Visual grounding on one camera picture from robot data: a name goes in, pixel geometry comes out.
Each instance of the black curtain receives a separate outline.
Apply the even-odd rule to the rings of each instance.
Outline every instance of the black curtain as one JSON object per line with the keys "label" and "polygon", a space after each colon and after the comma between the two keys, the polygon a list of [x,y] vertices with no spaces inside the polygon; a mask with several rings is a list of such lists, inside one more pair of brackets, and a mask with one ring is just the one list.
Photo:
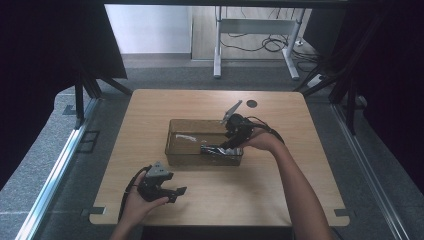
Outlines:
{"label": "black curtain", "polygon": [[395,1],[362,56],[364,116],[424,193],[424,15],[418,1]]}
{"label": "black curtain", "polygon": [[81,73],[127,78],[103,5],[0,3],[1,188]]}

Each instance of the human arm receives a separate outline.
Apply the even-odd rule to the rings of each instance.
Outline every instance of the human arm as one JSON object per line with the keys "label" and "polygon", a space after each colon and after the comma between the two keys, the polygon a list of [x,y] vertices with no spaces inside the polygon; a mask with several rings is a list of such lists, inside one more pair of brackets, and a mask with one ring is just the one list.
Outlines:
{"label": "human arm", "polygon": [[333,239],[318,197],[288,148],[274,135],[258,128],[240,147],[247,146],[269,151],[274,156],[296,239]]}
{"label": "human arm", "polygon": [[146,172],[143,171],[135,180],[134,186],[128,194],[121,220],[116,225],[110,237],[111,240],[128,239],[132,229],[139,224],[152,209],[164,205],[169,201],[168,197],[163,197],[152,202],[147,202],[140,196],[137,192],[137,186],[145,175]]}

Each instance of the metal frame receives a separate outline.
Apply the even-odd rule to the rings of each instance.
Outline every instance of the metal frame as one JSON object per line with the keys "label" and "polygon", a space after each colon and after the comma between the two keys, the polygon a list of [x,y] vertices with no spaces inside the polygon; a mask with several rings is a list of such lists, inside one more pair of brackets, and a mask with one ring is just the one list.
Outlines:
{"label": "metal frame", "polygon": [[287,49],[283,49],[282,53],[292,79],[299,80],[299,74],[291,59],[291,53],[304,15],[305,9],[302,8],[295,21],[281,19],[222,19],[222,6],[219,6],[216,19],[216,45],[213,64],[214,78],[221,77],[221,33],[246,33],[290,35]]}
{"label": "metal frame", "polygon": [[59,155],[59,158],[56,160],[56,163],[50,172],[49,177],[44,183],[43,188],[40,191],[37,199],[35,200],[34,205],[32,206],[30,212],[28,213],[25,222],[23,223],[21,229],[18,232],[18,235],[15,239],[32,239],[38,229],[41,220],[43,219],[47,208],[53,199],[54,193],[56,192],[62,175],[66,171],[66,168],[69,165],[71,158],[80,142],[84,131],[89,124],[89,119],[91,117],[92,111],[97,104],[97,99],[91,99],[88,103],[85,115],[86,118],[81,126],[77,129],[72,130],[71,135],[68,138],[62,152]]}
{"label": "metal frame", "polygon": [[375,175],[374,170],[369,163],[364,151],[362,150],[358,139],[350,132],[350,129],[344,123],[345,117],[342,110],[340,109],[340,106],[331,104],[331,109],[333,110],[333,113],[339,122],[340,128],[342,129],[342,132],[345,135],[346,140],[348,141],[348,144],[353,151],[353,154],[355,155],[362,174],[364,175],[364,178],[367,181],[377,202],[377,205],[380,207],[380,210],[383,213],[383,216],[386,219],[387,225],[392,231],[394,238],[397,240],[409,240],[409,236],[404,228],[404,224],[400,219],[399,214],[397,213],[393,203],[390,201],[389,197],[386,195],[383,187],[381,186],[380,181]]}

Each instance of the table leg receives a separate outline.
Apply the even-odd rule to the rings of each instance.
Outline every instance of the table leg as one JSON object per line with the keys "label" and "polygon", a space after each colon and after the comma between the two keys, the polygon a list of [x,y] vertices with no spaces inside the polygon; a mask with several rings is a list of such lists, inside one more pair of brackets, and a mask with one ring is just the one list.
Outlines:
{"label": "table leg", "polygon": [[283,49],[284,60],[286,61],[287,67],[290,71],[290,75],[293,80],[299,80],[299,74],[297,73],[296,66],[293,64],[293,60],[291,59],[291,53],[293,51],[297,35],[299,34],[300,26],[302,25],[304,15],[305,9],[303,8],[301,9],[299,15],[296,18],[296,23],[289,37],[289,45],[287,46],[287,48]]}
{"label": "table leg", "polygon": [[213,60],[213,77],[221,78],[221,16],[222,6],[218,7],[218,19],[216,19],[216,46]]}

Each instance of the hand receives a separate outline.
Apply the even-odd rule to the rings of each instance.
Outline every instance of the hand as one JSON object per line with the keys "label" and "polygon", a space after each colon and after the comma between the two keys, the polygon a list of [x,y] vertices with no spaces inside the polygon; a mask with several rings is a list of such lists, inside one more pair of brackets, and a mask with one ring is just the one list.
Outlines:
{"label": "hand", "polygon": [[250,136],[249,140],[242,143],[239,147],[244,148],[251,146],[260,150],[266,150],[272,152],[276,147],[279,147],[284,144],[278,140],[274,135],[267,132],[262,128],[254,128],[253,133]]}
{"label": "hand", "polygon": [[130,193],[128,194],[125,209],[122,213],[121,222],[129,224],[131,227],[139,224],[152,209],[164,205],[169,201],[168,197],[163,197],[152,202],[147,202],[140,196],[137,191],[137,186],[141,183],[145,175],[146,171],[138,175],[134,182],[134,186],[131,187]]}
{"label": "hand", "polygon": [[134,181],[134,186],[131,187],[127,201],[125,202],[121,220],[113,231],[110,237],[111,240],[128,239],[131,230],[139,224],[153,208],[164,205],[169,201],[168,197],[163,197],[152,202],[147,202],[140,196],[137,191],[137,186],[141,183],[145,175],[146,171],[143,171]]}

